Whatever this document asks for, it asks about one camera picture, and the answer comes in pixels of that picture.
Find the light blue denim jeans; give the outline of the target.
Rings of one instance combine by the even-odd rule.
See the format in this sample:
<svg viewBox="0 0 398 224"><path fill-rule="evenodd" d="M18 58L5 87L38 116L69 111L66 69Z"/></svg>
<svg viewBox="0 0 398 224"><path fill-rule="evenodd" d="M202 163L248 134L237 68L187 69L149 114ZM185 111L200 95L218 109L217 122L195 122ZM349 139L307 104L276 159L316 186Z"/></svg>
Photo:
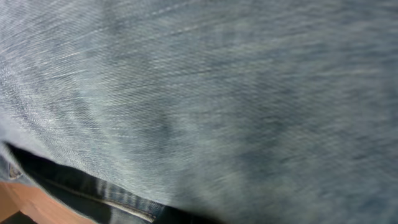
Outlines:
<svg viewBox="0 0 398 224"><path fill-rule="evenodd" d="M1 180L96 223L396 223L397 2L2 1Z"/></svg>

